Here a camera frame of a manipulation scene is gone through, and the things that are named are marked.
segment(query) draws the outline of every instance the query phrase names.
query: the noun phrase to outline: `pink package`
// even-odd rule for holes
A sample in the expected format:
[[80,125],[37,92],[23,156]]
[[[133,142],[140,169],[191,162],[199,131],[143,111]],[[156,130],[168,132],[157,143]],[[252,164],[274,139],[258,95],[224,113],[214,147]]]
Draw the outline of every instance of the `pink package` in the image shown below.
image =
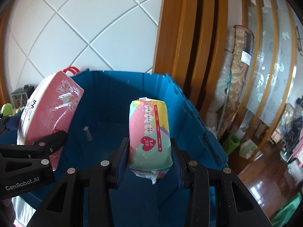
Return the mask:
[[[83,93],[84,90],[62,71],[43,79],[22,113],[17,144],[31,145],[55,132],[67,132]],[[50,155],[54,171],[62,149]]]

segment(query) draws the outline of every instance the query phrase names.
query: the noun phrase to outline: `colorful package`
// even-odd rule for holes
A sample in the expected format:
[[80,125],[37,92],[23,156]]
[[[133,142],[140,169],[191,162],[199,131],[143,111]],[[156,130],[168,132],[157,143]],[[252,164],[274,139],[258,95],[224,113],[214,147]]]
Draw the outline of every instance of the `colorful package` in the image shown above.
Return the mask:
[[140,98],[129,111],[129,168],[154,184],[172,166],[172,150],[166,105]]
[[[84,90],[62,71],[43,79],[22,113],[17,144],[31,145],[52,133],[67,132],[83,93]],[[57,169],[62,149],[50,155],[53,170]]]

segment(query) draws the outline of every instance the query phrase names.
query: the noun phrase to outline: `blue storage crate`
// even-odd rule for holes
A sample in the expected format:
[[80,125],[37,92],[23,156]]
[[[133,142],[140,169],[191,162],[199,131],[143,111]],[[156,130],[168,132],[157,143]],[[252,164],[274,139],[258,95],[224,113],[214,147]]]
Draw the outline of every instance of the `blue storage crate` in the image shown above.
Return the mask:
[[[70,167],[90,168],[107,159],[118,149],[123,137],[128,137],[129,106],[140,97],[162,100],[169,116],[169,131],[178,147],[209,168],[227,166],[227,156],[221,145],[199,118],[172,78],[166,76],[119,71],[89,71],[73,77],[84,94],[69,128],[69,140],[64,146],[58,169],[58,180]],[[92,141],[83,129],[88,126]],[[16,142],[16,131],[0,138],[2,143]],[[22,198],[37,208],[53,184],[32,191]],[[120,189],[110,190],[115,226],[183,226],[189,190],[179,190],[172,172],[152,185],[151,180],[137,177],[130,169]],[[214,189],[210,187],[211,219],[215,219]],[[87,223],[87,200],[84,201],[84,223]]]

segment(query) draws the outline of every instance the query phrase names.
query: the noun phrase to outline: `red heart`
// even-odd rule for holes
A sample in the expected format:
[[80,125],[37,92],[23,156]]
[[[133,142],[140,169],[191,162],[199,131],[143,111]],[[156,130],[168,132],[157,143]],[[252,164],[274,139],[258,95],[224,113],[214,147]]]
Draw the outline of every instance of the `red heart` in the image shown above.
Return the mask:
[[156,140],[152,139],[149,136],[144,136],[144,137],[141,138],[141,143],[143,144],[142,149],[144,151],[149,151],[155,146]]

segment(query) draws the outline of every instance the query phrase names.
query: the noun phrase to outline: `green rolled mat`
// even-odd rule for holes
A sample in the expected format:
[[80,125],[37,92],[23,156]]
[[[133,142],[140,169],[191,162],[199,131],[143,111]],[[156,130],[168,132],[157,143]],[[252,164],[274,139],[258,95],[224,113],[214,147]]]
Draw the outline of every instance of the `green rolled mat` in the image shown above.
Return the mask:
[[235,134],[229,134],[228,138],[222,144],[227,156],[229,156],[236,147],[240,145],[240,140]]

